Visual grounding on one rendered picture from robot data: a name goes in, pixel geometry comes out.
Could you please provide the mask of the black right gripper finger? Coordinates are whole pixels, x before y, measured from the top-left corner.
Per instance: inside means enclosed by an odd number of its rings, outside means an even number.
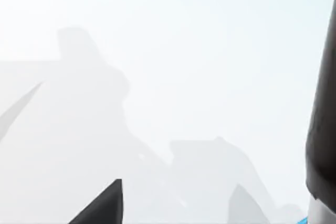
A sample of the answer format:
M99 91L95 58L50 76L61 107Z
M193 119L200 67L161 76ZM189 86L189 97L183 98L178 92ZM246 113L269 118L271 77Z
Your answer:
M68 224L122 224L122 179L116 179Z

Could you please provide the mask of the black and white bottle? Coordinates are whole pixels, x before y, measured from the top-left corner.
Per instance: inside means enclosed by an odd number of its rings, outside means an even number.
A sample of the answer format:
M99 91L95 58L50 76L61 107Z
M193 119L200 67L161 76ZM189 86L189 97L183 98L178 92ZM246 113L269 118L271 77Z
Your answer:
M306 140L307 216L296 224L336 224L336 2L332 6Z

